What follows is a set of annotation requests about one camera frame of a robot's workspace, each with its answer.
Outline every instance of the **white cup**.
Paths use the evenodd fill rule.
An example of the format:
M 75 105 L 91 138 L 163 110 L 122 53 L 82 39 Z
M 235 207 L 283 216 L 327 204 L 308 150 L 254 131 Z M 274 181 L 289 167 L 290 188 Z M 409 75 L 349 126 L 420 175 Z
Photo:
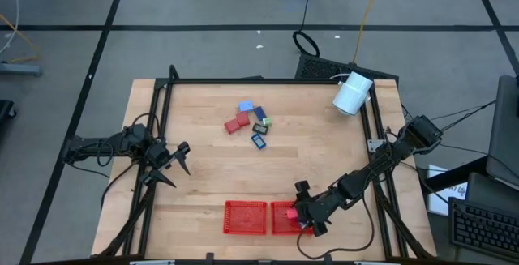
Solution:
M 333 105 L 343 114 L 354 116 L 364 104 L 372 84 L 369 79 L 352 71 L 333 99 Z

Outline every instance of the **wooden table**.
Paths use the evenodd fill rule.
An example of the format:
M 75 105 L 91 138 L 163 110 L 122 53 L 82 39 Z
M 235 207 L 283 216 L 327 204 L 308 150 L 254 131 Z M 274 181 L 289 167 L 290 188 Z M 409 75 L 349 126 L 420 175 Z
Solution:
M 149 111 L 153 83 L 150 79 L 134 81 L 124 125 Z M 400 129 L 404 118 L 395 82 L 378 80 L 375 85 L 384 127 Z M 305 179 L 310 182 L 311 194 L 316 194 L 343 173 L 367 164 L 360 115 L 348 117 L 337 112 L 332 106 L 336 93 L 337 85 L 174 85 L 165 135 L 171 151 L 184 140 L 190 144 L 187 165 L 191 176 L 178 164 L 164 172 L 178 188 L 157 187 L 146 258 L 205 259 L 207 252 L 213 252 L 215 259 L 304 260 L 296 248 L 296 236 L 271 234 L 270 217 L 266 236 L 223 234 L 224 203 L 232 199 L 291 200 L 296 193 L 294 183 Z M 263 106 L 273 120 L 264 137 L 268 146 L 263 150 L 251 142 L 251 126 L 232 135 L 224 129 L 224 122 L 234 117 L 242 100 Z M 371 105 L 368 113 L 374 133 Z M 255 121 L 254 114 L 249 118 Z M 412 157 L 406 162 L 414 165 Z M 129 163 L 129 159 L 117 159 L 112 178 Z M 127 220 L 136 173 L 135 167 L 106 195 L 93 253 L 103 250 Z M 393 176 L 403 221 L 424 248 L 435 254 L 416 172 L 400 165 Z M 384 259 L 372 191 L 372 187 L 367 189 L 366 199 L 375 222 L 373 244 L 361 252 L 333 253 L 334 260 Z M 308 254 L 367 243 L 371 229 L 361 203 L 348 211 L 338 210 L 330 220 L 333 225 L 328 226 L 327 234 L 302 239 L 302 248 Z M 392 252 L 397 255 L 394 227 L 389 218 L 388 222 Z M 140 224 L 136 226 L 132 252 L 137 251 L 139 236 Z

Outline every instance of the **small block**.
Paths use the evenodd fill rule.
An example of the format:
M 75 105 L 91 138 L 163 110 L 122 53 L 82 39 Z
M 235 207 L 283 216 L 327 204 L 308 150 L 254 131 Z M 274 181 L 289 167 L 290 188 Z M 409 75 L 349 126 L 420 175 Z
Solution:
M 255 133 L 259 133 L 260 135 L 267 135 L 268 127 L 262 126 L 261 124 L 254 123 L 252 127 L 252 131 Z
M 271 118 L 263 118 L 263 125 L 264 126 L 271 126 L 272 125 L 272 119 Z
M 289 220 L 296 220 L 298 218 L 298 211 L 295 208 L 287 209 L 286 218 Z
M 251 100 L 240 102 L 239 107 L 240 107 L 240 111 L 245 111 L 245 112 L 252 111 L 254 108 L 254 107 L 252 107 Z
M 265 115 L 265 112 L 263 111 L 263 108 L 261 107 L 254 108 L 254 113 L 256 113 L 256 117 L 261 122 L 263 121 L 263 118 L 267 117 L 267 115 Z
M 251 122 L 249 121 L 249 116 L 245 111 L 236 114 L 236 120 L 238 120 L 238 124 L 240 126 L 247 126 L 251 124 Z
M 267 146 L 265 141 L 261 138 L 260 135 L 252 135 L 252 142 L 258 147 L 258 149 L 262 149 Z
M 227 132 L 229 134 L 232 134 L 233 132 L 239 130 L 241 126 L 238 124 L 238 120 L 235 118 L 225 124 L 225 128 L 227 129 Z

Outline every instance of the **keyboard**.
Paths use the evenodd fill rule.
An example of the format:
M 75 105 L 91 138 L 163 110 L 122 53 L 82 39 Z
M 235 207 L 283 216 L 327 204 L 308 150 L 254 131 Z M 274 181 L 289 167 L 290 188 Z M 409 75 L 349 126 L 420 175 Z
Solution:
M 519 216 L 450 198 L 448 220 L 452 244 L 512 262 L 519 260 Z

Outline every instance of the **red plastic basket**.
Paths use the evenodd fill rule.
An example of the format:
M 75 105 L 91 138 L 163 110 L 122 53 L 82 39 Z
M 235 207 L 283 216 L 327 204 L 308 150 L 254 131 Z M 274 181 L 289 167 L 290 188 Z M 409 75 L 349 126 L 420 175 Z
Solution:
M 270 203 L 272 210 L 272 234 L 293 235 L 301 233 L 301 225 L 298 220 L 286 217 L 286 211 L 292 207 L 294 201 L 278 201 Z M 312 234 L 312 229 L 306 229 L 305 234 Z
M 267 234 L 267 203 L 225 201 L 224 233 Z

